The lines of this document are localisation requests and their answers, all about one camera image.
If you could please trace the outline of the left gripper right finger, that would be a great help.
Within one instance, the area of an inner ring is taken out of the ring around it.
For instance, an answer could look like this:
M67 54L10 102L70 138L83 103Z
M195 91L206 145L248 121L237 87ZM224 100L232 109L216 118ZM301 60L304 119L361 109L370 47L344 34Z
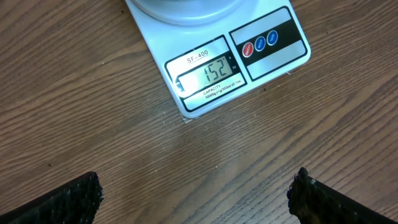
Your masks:
M287 191L288 208L302 224L397 224L310 177L302 167Z

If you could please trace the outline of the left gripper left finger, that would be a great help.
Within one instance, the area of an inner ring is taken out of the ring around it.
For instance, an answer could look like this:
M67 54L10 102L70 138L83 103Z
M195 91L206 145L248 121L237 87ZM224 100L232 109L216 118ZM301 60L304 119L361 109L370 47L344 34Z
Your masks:
M92 224L102 201L99 177L90 171L1 215L1 223Z

